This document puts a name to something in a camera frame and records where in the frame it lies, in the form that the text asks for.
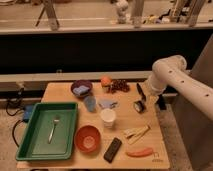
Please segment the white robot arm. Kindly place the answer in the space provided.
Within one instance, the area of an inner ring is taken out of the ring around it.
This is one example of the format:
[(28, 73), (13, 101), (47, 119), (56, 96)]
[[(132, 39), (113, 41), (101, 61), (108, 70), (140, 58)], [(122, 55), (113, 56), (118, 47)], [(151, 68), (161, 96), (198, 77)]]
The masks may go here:
[(186, 67), (186, 59), (181, 55), (156, 60), (146, 80), (150, 93), (160, 95), (170, 86), (213, 120), (213, 88), (190, 77)]

